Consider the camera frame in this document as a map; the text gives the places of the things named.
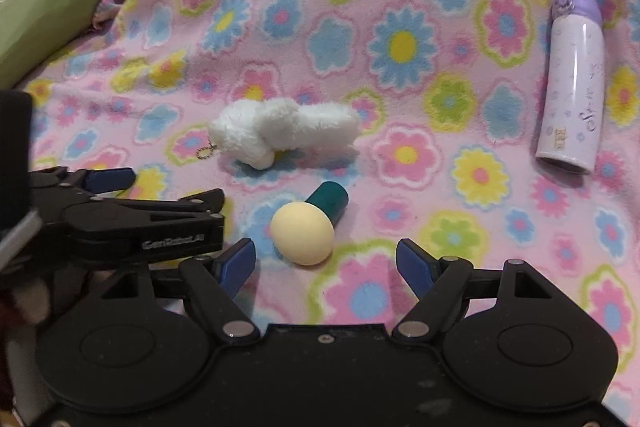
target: purple cap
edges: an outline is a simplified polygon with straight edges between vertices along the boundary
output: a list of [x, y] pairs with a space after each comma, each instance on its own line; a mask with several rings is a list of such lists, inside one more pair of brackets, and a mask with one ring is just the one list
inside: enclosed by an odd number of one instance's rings
[[596, 0], [554, 0], [551, 8], [551, 18], [554, 20], [561, 15], [582, 15], [591, 19], [598, 26], [602, 26], [602, 14]]

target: green cylinder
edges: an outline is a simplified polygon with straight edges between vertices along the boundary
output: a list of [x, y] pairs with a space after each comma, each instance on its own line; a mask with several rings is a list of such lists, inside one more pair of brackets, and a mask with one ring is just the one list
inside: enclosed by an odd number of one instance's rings
[[342, 185], [336, 182], [324, 182], [306, 198], [306, 203], [322, 210], [335, 227], [347, 208], [349, 195]]

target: green cushion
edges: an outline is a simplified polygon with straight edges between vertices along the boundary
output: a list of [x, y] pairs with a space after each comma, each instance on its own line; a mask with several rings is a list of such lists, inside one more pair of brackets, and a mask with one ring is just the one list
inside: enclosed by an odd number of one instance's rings
[[0, 89], [91, 26], [100, 0], [0, 0]]

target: white water bottle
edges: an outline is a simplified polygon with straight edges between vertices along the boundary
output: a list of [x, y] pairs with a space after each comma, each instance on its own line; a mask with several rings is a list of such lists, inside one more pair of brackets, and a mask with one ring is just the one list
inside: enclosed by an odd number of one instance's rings
[[604, 36], [595, 0], [554, 0], [545, 111], [536, 158], [590, 174], [604, 111]]

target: yellow egg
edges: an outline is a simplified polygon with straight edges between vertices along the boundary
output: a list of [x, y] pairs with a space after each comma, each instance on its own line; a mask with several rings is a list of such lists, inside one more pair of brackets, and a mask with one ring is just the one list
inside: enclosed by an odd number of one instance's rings
[[292, 263], [322, 263], [334, 249], [334, 227], [317, 206], [294, 201], [281, 206], [271, 219], [271, 238]]

